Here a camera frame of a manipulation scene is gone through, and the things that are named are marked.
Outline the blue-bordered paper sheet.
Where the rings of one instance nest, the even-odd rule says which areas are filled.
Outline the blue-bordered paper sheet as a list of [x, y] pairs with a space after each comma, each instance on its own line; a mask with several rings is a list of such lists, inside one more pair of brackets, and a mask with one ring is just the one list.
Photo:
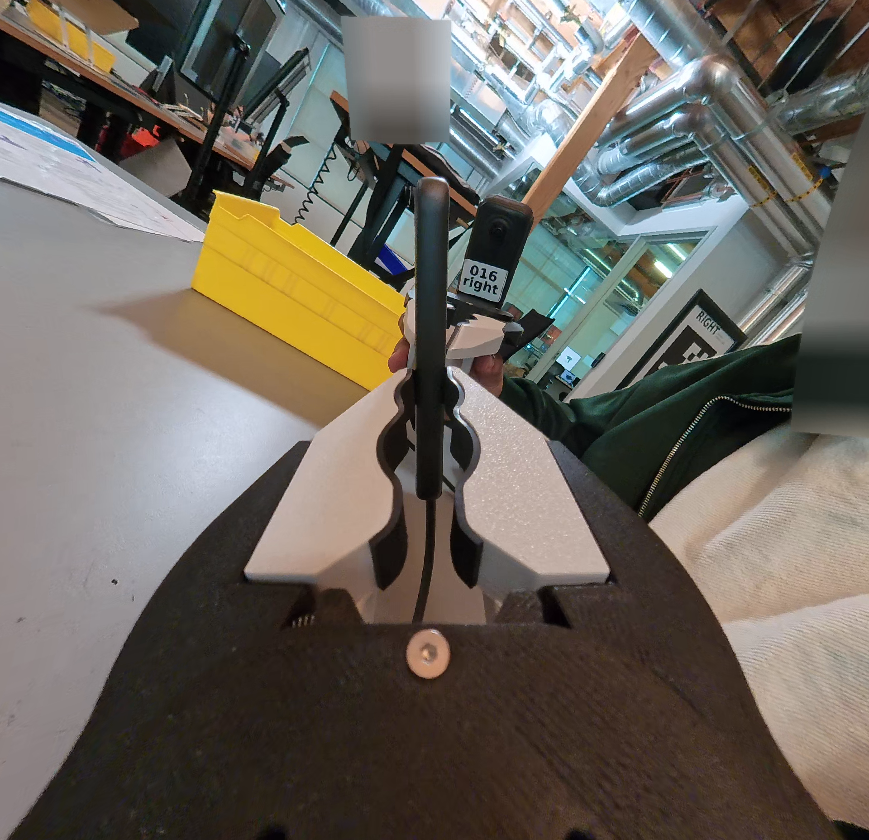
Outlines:
[[77, 140], [1, 109], [1, 178], [82, 207], [115, 226], [201, 243], [203, 233], [108, 170]]

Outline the black computer monitor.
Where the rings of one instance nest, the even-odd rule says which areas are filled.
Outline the black computer monitor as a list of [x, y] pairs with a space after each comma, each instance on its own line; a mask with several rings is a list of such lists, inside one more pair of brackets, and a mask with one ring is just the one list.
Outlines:
[[240, 39], [248, 46], [243, 90], [284, 13], [280, 0], [198, 0], [177, 56], [179, 73], [216, 102], [233, 62], [234, 42]]

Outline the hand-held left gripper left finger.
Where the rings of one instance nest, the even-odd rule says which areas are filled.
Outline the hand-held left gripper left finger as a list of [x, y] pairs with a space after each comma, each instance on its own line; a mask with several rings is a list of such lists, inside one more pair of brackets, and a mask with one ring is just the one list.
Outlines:
[[407, 370], [322, 428], [247, 562], [247, 580], [345, 590], [367, 623], [407, 558]]

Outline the framed marker poster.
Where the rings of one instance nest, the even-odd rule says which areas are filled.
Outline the framed marker poster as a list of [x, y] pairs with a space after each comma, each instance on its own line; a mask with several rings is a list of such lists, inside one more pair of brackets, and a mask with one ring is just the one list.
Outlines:
[[668, 366], [696, 363], [742, 346], [744, 331], [698, 290], [615, 389], [624, 389]]

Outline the yellow plastic bin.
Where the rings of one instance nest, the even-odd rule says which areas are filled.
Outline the yellow plastic bin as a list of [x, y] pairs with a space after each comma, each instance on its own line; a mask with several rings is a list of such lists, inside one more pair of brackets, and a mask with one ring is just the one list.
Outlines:
[[191, 287], [364, 389], [389, 377], [404, 297], [277, 208], [217, 192]]

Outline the slim dark grey USB hub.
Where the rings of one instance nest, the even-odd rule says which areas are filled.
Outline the slim dark grey USB hub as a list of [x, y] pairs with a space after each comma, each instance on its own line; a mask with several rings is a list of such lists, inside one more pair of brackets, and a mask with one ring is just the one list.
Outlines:
[[449, 186], [437, 177], [415, 188], [416, 494], [440, 497], [446, 372]]

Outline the grey desk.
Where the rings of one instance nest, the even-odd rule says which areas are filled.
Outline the grey desk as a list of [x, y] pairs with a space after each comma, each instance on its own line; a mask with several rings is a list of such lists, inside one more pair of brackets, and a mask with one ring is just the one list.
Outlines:
[[200, 248], [2, 182], [2, 838], [180, 555], [366, 391], [190, 289]]

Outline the bent silver ventilation duct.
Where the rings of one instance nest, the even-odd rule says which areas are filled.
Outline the bent silver ventilation duct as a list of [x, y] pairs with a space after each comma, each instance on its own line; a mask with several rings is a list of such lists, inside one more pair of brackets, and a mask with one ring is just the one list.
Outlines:
[[831, 200], [793, 138], [773, 119], [741, 68], [727, 55], [682, 67], [620, 110], [598, 144], [607, 147], [658, 129], [678, 110], [690, 116], [682, 134], [733, 184], [793, 255], [816, 250]]

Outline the person's right forearm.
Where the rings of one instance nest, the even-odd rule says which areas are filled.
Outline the person's right forearm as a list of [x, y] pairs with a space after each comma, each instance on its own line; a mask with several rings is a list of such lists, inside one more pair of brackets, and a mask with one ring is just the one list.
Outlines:
[[554, 400], [526, 379], [504, 376], [498, 398], [546, 439], [562, 443], [575, 456], [581, 457], [602, 433], [596, 418]]

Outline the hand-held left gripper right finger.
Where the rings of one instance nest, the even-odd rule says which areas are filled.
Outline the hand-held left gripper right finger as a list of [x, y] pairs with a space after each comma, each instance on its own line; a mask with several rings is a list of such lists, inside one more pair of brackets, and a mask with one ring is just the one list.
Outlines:
[[549, 440], [462, 369], [447, 377], [457, 394], [453, 566], [486, 613], [512, 592], [604, 584], [610, 567]]

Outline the person's right hand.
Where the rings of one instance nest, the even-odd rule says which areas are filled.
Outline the person's right hand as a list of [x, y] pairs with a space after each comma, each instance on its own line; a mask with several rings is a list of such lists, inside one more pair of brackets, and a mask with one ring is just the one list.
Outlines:
[[[392, 354], [387, 360], [387, 367], [391, 373], [407, 368], [410, 352], [410, 344], [406, 338], [401, 338], [396, 344]], [[476, 356], [469, 370], [469, 376], [487, 390], [491, 395], [499, 398], [503, 391], [504, 362], [500, 355]]]

